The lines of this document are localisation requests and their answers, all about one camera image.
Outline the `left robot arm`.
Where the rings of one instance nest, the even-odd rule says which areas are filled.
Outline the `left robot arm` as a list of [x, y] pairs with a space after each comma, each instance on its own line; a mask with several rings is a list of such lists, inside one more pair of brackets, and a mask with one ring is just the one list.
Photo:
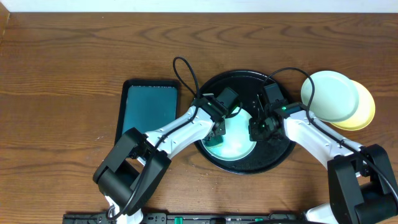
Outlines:
[[146, 133], [127, 130], [93, 175], [110, 207], [113, 222], [139, 223], [141, 208], [152, 197], [171, 159], [191, 143], [213, 136], [235, 110], [236, 97], [205, 95], [171, 123]]

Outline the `green yellow sponge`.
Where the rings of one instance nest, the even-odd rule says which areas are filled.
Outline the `green yellow sponge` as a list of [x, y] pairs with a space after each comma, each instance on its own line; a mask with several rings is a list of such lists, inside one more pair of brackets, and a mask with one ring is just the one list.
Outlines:
[[223, 137], [222, 136], [213, 136], [204, 140], [203, 144], [206, 147], [218, 147], [223, 144]]

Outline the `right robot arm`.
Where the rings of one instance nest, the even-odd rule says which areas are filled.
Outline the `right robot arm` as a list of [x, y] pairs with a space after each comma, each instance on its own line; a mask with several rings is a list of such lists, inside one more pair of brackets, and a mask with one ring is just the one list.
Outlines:
[[305, 216], [317, 223], [379, 223], [397, 216], [397, 182], [387, 152], [338, 134], [302, 103], [261, 93], [259, 116], [249, 121], [252, 141], [282, 137], [296, 142], [328, 172], [329, 202]]

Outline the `yellow plate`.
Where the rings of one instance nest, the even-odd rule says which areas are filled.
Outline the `yellow plate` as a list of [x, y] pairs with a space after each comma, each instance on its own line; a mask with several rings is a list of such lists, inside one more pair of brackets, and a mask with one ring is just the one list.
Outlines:
[[345, 121], [331, 123], [333, 126], [346, 131], [357, 131], [365, 128], [371, 123], [376, 112], [376, 105], [370, 91], [354, 80], [353, 83], [359, 95], [359, 104], [356, 112]]

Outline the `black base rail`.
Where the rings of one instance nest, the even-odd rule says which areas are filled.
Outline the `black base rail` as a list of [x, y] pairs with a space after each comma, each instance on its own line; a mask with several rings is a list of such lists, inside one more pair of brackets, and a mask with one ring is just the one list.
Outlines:
[[106, 214], [64, 214], [63, 224], [106, 224], [106, 223], [143, 223], [143, 224], [247, 224], [265, 220], [272, 221], [300, 221], [294, 214], [270, 215], [168, 215], [166, 213], [145, 213], [140, 218], [119, 217], [116, 221], [106, 218]]

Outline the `light blue plate top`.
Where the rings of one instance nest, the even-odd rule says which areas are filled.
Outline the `light blue plate top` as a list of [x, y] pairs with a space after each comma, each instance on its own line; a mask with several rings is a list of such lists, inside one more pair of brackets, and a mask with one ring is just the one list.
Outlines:
[[222, 161], [236, 161], [246, 157], [256, 145], [255, 141], [249, 139], [249, 119], [252, 116], [237, 107], [233, 113], [237, 113], [232, 118], [225, 119], [226, 134], [222, 135], [223, 144], [218, 147], [206, 147], [205, 151], [211, 156], [220, 159]]

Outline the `round black tray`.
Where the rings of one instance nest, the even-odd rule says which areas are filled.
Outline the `round black tray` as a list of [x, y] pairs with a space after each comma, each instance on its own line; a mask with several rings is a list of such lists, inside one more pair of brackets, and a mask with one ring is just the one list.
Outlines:
[[[252, 118], [257, 118], [256, 95], [267, 77], [252, 70], [232, 70], [223, 72], [208, 80], [201, 88], [202, 93], [218, 95], [226, 87], [232, 88], [243, 108]], [[284, 161], [293, 151], [296, 143], [284, 135], [268, 141], [255, 141], [254, 149], [244, 158], [236, 161], [222, 161], [205, 151], [202, 141], [196, 141], [195, 147], [212, 164], [235, 174], [257, 174], [271, 170]]]

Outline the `light blue plate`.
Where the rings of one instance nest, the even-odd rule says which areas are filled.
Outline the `light blue plate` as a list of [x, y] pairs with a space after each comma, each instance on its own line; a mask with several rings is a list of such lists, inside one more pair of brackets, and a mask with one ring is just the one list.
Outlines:
[[206, 147], [205, 151], [211, 156], [220, 159], [222, 161], [236, 161], [246, 157], [256, 145], [255, 141], [249, 139], [249, 119], [252, 116], [237, 107], [233, 113], [237, 113], [232, 118], [225, 119], [226, 134], [222, 135], [223, 144], [218, 147]]
[[301, 87], [302, 103], [322, 121], [345, 121], [356, 112], [358, 91], [348, 77], [339, 72], [324, 70], [313, 73]]

